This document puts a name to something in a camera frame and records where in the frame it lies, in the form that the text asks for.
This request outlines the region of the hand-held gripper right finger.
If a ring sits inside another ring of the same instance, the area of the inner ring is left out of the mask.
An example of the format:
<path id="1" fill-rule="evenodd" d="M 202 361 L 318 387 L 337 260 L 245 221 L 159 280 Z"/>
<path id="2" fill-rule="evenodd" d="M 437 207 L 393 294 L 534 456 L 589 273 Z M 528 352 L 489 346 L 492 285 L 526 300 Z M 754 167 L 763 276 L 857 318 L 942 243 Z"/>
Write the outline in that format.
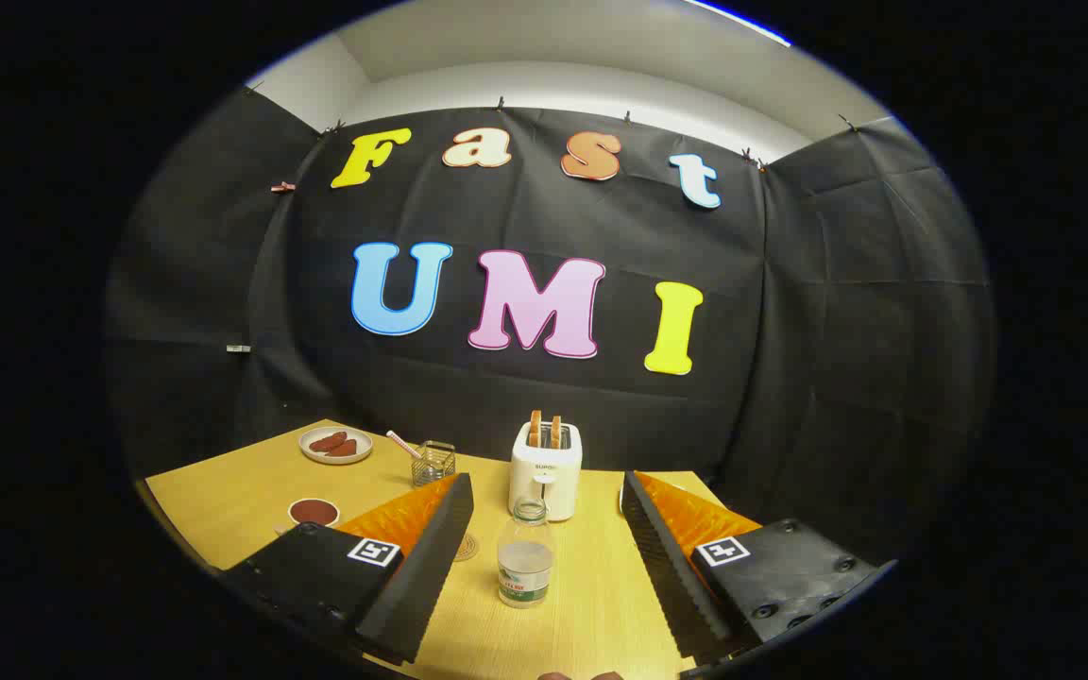
<path id="1" fill-rule="evenodd" d="M 662 614 L 700 667 L 751 666 L 804 646 L 895 568 L 802 520 L 761 526 L 639 470 L 621 489 Z"/>

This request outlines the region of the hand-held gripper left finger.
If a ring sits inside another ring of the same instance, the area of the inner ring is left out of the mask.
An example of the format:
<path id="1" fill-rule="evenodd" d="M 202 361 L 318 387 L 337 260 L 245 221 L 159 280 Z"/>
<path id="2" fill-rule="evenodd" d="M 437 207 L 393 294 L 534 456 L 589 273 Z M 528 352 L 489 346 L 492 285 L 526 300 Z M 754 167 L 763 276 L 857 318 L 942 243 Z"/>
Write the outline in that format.
<path id="1" fill-rule="evenodd" d="M 446 475 L 341 528 L 299 522 L 221 580 L 327 650 L 412 663 L 472 509 L 469 474 Z"/>

